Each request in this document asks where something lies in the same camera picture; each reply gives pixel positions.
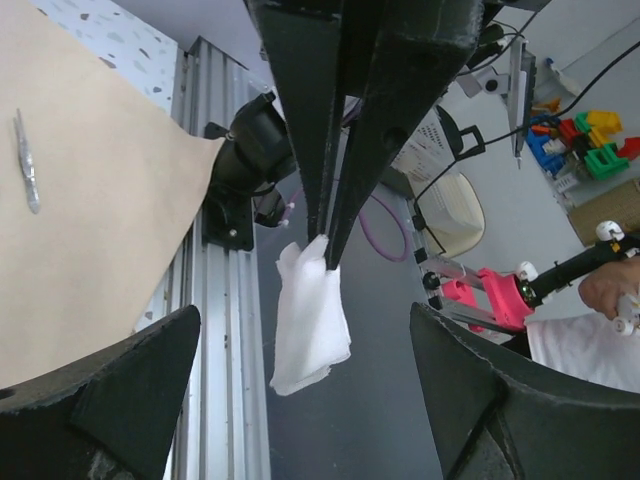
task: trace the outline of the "white cloth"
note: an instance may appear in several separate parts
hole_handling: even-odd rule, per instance
[[[531,357],[573,377],[640,393],[640,337],[618,335],[599,313],[527,324]]]
[[[331,365],[351,355],[340,297],[340,268],[327,271],[327,243],[327,237],[319,236],[302,252],[292,243],[276,262],[282,291],[270,385],[278,395],[290,395],[319,382]]]

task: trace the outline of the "white sleeve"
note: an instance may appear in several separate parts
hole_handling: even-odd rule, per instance
[[[567,375],[640,393],[640,338],[623,337],[599,313],[527,324],[531,357]]]

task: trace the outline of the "metal frame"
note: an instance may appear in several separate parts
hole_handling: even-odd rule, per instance
[[[203,39],[178,52],[172,117],[202,136],[228,127],[269,87]],[[255,251],[203,243],[202,212],[139,322],[198,307],[200,343],[163,480],[269,479],[269,440]]]

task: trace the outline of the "gray floor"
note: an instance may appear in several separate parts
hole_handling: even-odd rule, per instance
[[[285,198],[299,180],[287,179]],[[384,187],[376,192],[395,205]],[[305,245],[306,210],[297,202],[288,229],[258,234],[260,299],[267,380],[273,374],[280,278],[275,261],[292,241]],[[364,208],[385,246],[402,250],[397,226],[373,201]],[[412,256],[390,263],[356,225],[342,261],[342,298],[352,338],[351,358],[328,378],[289,397],[268,388],[274,480],[439,479],[440,465],[424,407],[409,336],[412,302],[424,301]]]

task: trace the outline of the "white tissue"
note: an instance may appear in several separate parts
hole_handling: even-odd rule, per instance
[[[340,268],[327,271],[327,243],[326,236],[318,236],[302,252],[292,243],[276,262],[282,291],[270,385],[278,395],[290,395],[319,382],[331,365],[351,355],[340,297]]]

